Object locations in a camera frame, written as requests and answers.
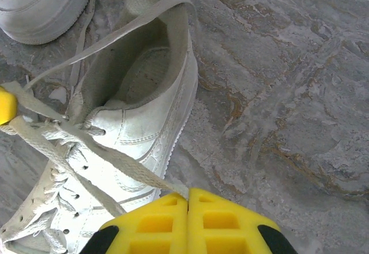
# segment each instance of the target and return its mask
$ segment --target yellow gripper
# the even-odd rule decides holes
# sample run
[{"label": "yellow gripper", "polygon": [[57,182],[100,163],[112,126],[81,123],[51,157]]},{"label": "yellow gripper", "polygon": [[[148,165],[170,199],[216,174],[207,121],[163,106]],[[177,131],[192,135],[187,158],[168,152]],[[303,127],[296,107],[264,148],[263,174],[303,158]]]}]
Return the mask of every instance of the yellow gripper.
[{"label": "yellow gripper", "polygon": [[196,188],[107,222],[80,254],[91,253],[297,254],[269,218]]},{"label": "yellow gripper", "polygon": [[0,86],[0,125],[16,117],[17,106],[17,98]]}]

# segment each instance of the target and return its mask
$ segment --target sneaker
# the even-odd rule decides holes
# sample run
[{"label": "sneaker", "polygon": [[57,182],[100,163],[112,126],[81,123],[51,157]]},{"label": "sneaker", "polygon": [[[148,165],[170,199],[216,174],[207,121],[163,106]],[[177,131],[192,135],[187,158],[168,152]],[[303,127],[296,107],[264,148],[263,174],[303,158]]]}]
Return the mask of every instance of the sneaker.
[{"label": "sneaker", "polygon": [[0,27],[15,41],[43,44],[65,33],[88,0],[0,0]]},{"label": "sneaker", "polygon": [[[184,3],[191,2],[126,0],[112,34],[24,88],[2,85],[49,120],[26,123],[18,116],[0,130],[18,134],[49,162],[0,229],[0,252],[76,254],[103,223],[151,202],[160,188],[188,196],[183,184],[163,180],[198,82]],[[26,93],[44,76],[95,53],[66,116]]]}]

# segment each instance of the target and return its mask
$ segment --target marble floor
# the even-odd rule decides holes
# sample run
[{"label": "marble floor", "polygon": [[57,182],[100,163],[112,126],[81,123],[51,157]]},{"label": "marble floor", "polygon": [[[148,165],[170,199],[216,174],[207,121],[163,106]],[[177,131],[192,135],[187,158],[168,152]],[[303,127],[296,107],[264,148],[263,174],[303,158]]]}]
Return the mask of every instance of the marble floor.
[{"label": "marble floor", "polygon": [[[202,29],[200,86],[167,179],[210,190],[276,221],[299,253],[369,253],[369,0],[192,0]],[[86,44],[124,0],[97,0]],[[73,56],[86,15],[58,40],[0,33],[0,84]],[[68,72],[35,95],[66,108]],[[53,90],[66,99],[51,99]],[[0,134],[0,225],[45,159]]]}]

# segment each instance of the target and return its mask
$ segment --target shoelace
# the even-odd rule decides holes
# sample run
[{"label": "shoelace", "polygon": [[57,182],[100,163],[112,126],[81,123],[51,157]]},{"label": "shoelace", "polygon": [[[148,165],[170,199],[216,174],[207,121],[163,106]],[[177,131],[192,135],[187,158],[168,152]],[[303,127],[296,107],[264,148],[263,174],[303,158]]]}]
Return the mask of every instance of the shoelace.
[{"label": "shoelace", "polygon": [[[86,20],[82,27],[80,38],[78,38],[77,42],[77,48],[76,48],[76,54],[79,54],[81,51],[83,51],[85,47],[85,39],[86,39],[86,30],[90,22],[92,21],[92,17],[95,13],[95,2],[96,0],[89,0],[86,8]],[[74,88],[77,86],[78,78],[80,76],[80,70],[81,70],[81,62],[77,62],[73,65],[71,68],[70,78],[69,78],[69,84],[71,86],[70,95],[72,96],[74,93]]]},{"label": "shoelace", "polygon": [[[48,141],[48,139],[56,138],[62,139],[62,143],[64,144],[77,143],[80,147],[89,149],[96,155],[100,156],[103,160],[109,162],[117,170],[123,172],[134,180],[151,187],[175,191],[185,198],[188,198],[188,188],[183,184],[168,183],[124,153],[102,146],[94,141],[91,135],[93,135],[94,132],[98,134],[101,130],[82,130],[80,129],[81,126],[73,126],[64,118],[64,116],[55,112],[52,108],[34,98],[33,95],[27,92],[28,89],[42,78],[95,54],[106,46],[119,40],[129,32],[148,24],[162,13],[181,3],[189,3],[193,7],[190,0],[160,0],[156,3],[147,3],[147,8],[150,9],[145,9],[147,10],[145,14],[138,16],[126,26],[101,39],[91,47],[77,54],[75,57],[45,71],[23,88],[17,82],[9,82],[1,85],[8,92],[17,97],[20,105],[54,121],[54,123],[32,125],[27,123],[22,116],[18,116],[7,125],[0,126],[0,130],[9,135],[19,135],[30,146],[43,153],[55,166],[55,172],[51,173],[52,179],[55,183],[52,188],[48,188],[45,192],[49,197],[46,197],[46,201],[44,201],[44,203],[39,203],[36,206],[34,210],[35,214],[41,214],[45,211],[50,211],[53,208],[64,209],[69,213],[74,212],[68,201],[62,199],[60,195],[58,195],[58,191],[62,188],[68,178],[78,180],[78,182],[81,183],[82,186],[91,195],[93,195],[113,217],[117,217],[124,213],[123,208],[121,208],[121,206],[114,201],[112,197],[74,171],[65,158],[67,147],[56,147]],[[12,234],[11,237],[2,239],[3,241],[11,241],[30,234],[43,232],[43,236],[50,244],[51,253],[64,253],[66,248],[63,246],[56,233],[49,229],[53,216],[53,214],[43,214],[38,220],[28,225],[25,229]]]}]

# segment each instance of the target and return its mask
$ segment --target yellow plastic object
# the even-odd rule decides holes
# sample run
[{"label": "yellow plastic object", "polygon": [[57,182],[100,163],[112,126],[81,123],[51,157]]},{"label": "yellow plastic object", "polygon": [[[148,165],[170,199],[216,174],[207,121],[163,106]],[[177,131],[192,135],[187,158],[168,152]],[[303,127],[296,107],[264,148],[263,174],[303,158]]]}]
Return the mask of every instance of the yellow plastic object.
[{"label": "yellow plastic object", "polygon": [[279,231],[270,219],[193,188],[188,206],[181,196],[170,194],[100,230],[119,228],[106,254],[271,254],[260,225]]},{"label": "yellow plastic object", "polygon": [[0,86],[0,125],[17,116],[17,98]]}]

